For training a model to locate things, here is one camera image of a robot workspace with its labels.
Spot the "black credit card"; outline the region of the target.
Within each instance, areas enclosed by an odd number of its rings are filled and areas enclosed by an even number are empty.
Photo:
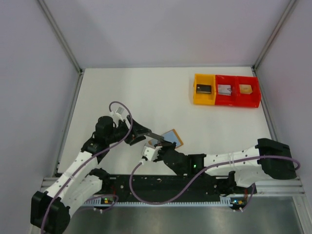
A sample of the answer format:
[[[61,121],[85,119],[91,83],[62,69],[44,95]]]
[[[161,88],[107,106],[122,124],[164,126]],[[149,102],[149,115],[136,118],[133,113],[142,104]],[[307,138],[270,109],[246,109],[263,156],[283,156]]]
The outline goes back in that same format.
[[[155,134],[153,132],[150,132],[150,133],[147,133],[146,134],[147,137],[150,137],[152,139],[156,139],[157,141],[163,141],[164,140],[164,137],[161,136],[161,135],[158,135],[158,134]]]

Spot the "yellow leather card holder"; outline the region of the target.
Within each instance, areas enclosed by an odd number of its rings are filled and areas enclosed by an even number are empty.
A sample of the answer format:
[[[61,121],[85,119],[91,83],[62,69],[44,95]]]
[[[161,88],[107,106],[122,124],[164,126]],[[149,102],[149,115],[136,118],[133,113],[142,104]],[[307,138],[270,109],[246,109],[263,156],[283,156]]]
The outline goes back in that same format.
[[[149,145],[154,146],[155,144],[162,143],[164,141],[176,142],[176,148],[179,148],[180,146],[183,145],[183,142],[182,142],[181,138],[179,137],[179,135],[177,134],[175,129],[171,129],[171,130],[161,134],[161,136],[164,137],[163,141],[157,141],[156,139],[150,138],[150,140],[147,141],[145,145],[149,144]]]

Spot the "silver card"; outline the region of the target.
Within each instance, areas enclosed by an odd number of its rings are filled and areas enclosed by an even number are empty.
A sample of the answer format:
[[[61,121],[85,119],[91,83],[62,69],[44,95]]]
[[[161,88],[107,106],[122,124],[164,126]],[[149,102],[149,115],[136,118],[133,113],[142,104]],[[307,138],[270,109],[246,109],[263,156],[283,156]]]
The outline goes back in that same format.
[[[218,84],[217,91],[219,95],[230,96],[232,94],[231,85]]]

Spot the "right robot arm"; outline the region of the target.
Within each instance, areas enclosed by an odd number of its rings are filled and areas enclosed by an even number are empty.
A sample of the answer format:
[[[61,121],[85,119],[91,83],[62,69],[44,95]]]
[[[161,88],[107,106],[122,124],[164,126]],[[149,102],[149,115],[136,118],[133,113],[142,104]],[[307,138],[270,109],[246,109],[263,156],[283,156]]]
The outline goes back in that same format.
[[[178,176],[233,176],[227,182],[233,193],[266,180],[290,180],[297,177],[299,164],[292,159],[290,147],[267,138],[258,139],[250,148],[225,154],[186,155],[176,150],[174,143],[161,146],[155,162],[162,161]]]

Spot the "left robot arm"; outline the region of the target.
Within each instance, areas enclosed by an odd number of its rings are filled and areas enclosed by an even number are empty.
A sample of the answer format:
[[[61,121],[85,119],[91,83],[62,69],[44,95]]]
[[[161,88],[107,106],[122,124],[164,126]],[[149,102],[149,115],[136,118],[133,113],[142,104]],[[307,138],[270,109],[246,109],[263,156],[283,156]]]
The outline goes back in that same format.
[[[149,133],[149,128],[130,116],[118,123],[112,117],[100,117],[92,136],[69,168],[44,192],[37,191],[32,196],[30,223],[49,234],[63,233],[84,202],[111,188],[110,175],[98,167],[110,149],[122,142],[134,145]]]

